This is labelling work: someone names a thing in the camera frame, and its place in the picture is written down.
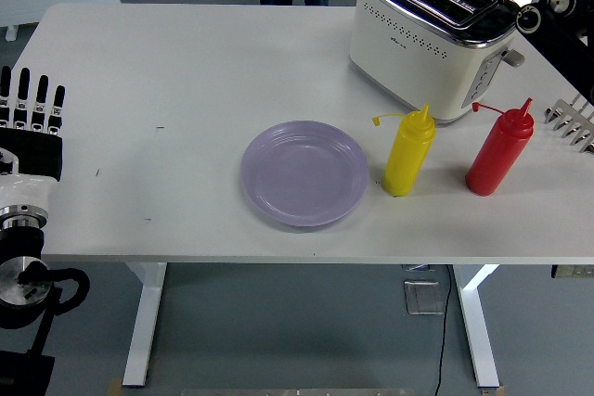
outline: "white toaster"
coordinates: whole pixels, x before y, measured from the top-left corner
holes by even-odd
[[[511,0],[357,0],[350,57],[410,108],[453,121],[484,97],[518,10]]]

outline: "gray floor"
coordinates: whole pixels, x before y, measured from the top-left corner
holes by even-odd
[[[335,6],[354,3],[330,0]],[[20,27],[12,43],[2,32],[0,65],[14,65],[33,32],[34,26]],[[89,274],[92,290],[81,307],[54,323],[45,353],[57,363],[47,395],[102,396],[123,375],[140,284],[124,264],[73,266]],[[594,388],[594,281],[553,280],[549,273],[549,266],[501,266],[482,285],[508,396],[591,394]],[[147,386],[122,394],[400,387],[432,395],[443,318],[407,314],[407,278],[437,280],[444,292],[448,283],[444,266],[434,273],[408,273],[398,265],[170,264]],[[1,331],[0,350],[25,351],[35,329]],[[440,394],[480,394],[455,292],[443,372]]]

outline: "robotic hand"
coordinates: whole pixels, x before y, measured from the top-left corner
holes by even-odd
[[[594,0],[538,0],[520,10],[516,27],[594,105]]]
[[[57,88],[45,125],[48,79],[41,77],[29,112],[29,77],[29,70],[23,69],[13,107],[10,68],[3,67],[0,82],[0,327],[21,328],[44,316],[26,354],[0,351],[0,393],[10,395],[45,394],[54,358],[43,356],[42,349],[53,317],[77,307],[89,290],[83,271],[52,271],[41,261],[49,194],[62,170],[58,132],[64,87]],[[75,281],[77,288],[70,299],[60,302],[61,289],[55,282],[64,280]]]

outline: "bottle nozzle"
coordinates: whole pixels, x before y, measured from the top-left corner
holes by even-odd
[[[526,99],[526,102],[524,102],[522,108],[520,109],[520,112],[522,113],[522,117],[524,117],[528,114],[528,109],[530,109],[530,104],[532,104],[532,97],[529,97],[528,99]]]
[[[429,104],[425,104],[420,111],[420,118],[422,121],[427,121],[427,116],[429,116]]]

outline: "plate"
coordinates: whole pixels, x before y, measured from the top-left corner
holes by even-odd
[[[361,147],[336,127],[285,122],[259,134],[241,160],[241,185],[257,209],[292,226],[318,226],[352,211],[368,186]]]

